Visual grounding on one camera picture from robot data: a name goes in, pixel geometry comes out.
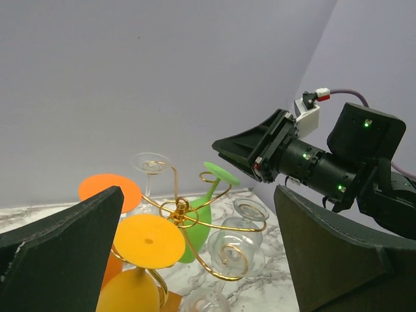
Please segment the yellow plastic goblet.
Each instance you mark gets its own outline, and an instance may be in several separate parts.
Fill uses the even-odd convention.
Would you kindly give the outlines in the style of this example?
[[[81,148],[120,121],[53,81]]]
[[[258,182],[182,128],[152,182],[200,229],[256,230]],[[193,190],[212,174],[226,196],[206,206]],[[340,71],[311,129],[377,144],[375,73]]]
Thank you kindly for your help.
[[[135,267],[113,277],[99,296],[97,311],[159,311],[160,294],[151,270],[174,265],[185,252],[180,230],[163,217],[138,214],[122,220],[114,247]]]

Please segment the clear stemmed wine glass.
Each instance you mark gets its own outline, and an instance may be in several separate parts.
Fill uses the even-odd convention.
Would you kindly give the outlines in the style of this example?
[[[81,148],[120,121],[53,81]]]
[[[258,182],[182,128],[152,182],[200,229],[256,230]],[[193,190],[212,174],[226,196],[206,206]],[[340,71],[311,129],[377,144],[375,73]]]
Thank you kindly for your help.
[[[150,197],[152,177],[159,175],[163,170],[167,168],[169,163],[170,160],[168,157],[152,152],[137,153],[131,158],[131,164],[133,168],[142,173],[145,173],[147,177],[146,187],[145,190],[142,191],[142,195],[145,195],[145,197],[148,198]],[[141,200],[133,210],[126,213],[126,217],[134,216],[137,214],[158,215],[159,209],[156,206],[148,203],[146,200]]]

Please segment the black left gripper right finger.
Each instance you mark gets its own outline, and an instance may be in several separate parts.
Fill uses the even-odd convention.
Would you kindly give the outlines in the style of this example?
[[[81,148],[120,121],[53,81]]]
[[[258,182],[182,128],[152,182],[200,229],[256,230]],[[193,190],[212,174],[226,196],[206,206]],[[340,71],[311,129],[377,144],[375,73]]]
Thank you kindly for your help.
[[[276,215],[300,311],[414,311],[415,241],[278,185]]]

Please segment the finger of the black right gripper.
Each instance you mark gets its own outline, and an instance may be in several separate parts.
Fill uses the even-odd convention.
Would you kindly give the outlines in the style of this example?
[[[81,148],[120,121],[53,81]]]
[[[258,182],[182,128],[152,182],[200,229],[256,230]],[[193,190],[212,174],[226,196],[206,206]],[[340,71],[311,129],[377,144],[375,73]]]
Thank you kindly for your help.
[[[289,111],[278,109],[265,121],[247,131],[215,140],[212,148],[218,154],[223,153],[253,166],[256,158],[281,132],[287,116],[291,119]]]
[[[236,160],[233,157],[227,156],[223,153],[219,153],[218,156],[221,159],[228,162],[229,164],[231,164],[232,166],[234,166],[235,168],[237,168],[238,170],[240,170],[241,172],[243,172],[244,174],[246,174],[247,176],[249,176],[250,178],[252,178],[253,180],[256,180],[256,181],[260,180],[260,178],[255,173],[254,168],[253,168],[252,165],[249,165],[249,164],[246,164],[242,161]]]

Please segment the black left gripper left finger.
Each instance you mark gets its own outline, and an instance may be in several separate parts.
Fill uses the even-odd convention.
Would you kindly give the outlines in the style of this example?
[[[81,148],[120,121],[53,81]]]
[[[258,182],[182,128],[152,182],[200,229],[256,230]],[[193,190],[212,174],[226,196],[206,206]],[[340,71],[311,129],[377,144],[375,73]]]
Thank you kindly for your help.
[[[106,267],[99,205],[107,197],[1,234],[2,311],[95,311]]]

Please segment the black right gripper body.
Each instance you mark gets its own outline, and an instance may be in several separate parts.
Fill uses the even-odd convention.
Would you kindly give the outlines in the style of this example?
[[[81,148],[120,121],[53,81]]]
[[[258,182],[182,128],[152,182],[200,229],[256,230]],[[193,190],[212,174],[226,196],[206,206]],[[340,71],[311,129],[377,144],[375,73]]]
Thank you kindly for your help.
[[[275,180],[285,140],[294,136],[294,124],[295,119],[289,111],[277,110],[254,129],[255,142],[249,167],[256,181],[271,183]]]

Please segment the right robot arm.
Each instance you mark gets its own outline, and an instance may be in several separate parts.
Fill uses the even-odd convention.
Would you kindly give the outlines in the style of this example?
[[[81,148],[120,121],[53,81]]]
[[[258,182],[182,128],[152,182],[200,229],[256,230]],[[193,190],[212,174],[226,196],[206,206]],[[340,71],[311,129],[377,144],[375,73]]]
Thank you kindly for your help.
[[[346,103],[323,150],[300,138],[293,115],[279,109],[260,125],[216,140],[219,156],[261,183],[293,178],[333,203],[383,228],[415,238],[415,180],[393,172],[391,160],[406,124],[374,109]]]

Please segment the green plastic goblet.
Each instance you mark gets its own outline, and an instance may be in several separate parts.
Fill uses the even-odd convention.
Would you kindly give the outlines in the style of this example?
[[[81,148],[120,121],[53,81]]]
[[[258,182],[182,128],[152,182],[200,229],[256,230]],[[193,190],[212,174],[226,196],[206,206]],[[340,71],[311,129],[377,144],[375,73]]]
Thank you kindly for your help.
[[[211,224],[211,204],[207,204],[207,202],[213,199],[213,194],[217,186],[220,184],[221,181],[232,186],[239,186],[241,182],[237,177],[211,162],[204,162],[204,166],[210,174],[213,174],[216,177],[216,179],[211,182],[212,186],[204,196],[196,200],[192,200],[189,203],[189,205],[191,208],[194,209],[201,205],[204,205],[203,207],[196,210],[199,216],[198,221]],[[194,224],[193,221],[188,219],[185,220],[185,225],[192,225],[192,227],[188,227],[186,229],[186,232],[191,241],[191,245],[193,245],[196,253],[198,254],[202,246],[204,245],[205,241],[208,239],[211,228],[209,226],[204,226],[199,223]]]

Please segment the orange plastic goblet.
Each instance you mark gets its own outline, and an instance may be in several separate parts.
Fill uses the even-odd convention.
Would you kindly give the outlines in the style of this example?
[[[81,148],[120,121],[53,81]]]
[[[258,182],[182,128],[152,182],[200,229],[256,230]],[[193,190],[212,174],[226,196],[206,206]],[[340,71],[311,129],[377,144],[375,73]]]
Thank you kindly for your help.
[[[131,179],[117,174],[96,174],[84,179],[78,187],[79,199],[83,202],[91,197],[108,197],[99,205],[99,219],[103,225],[99,231],[100,253],[106,264],[101,288],[122,271],[122,262],[112,255],[111,248],[122,214],[132,211],[141,201],[142,191]]]

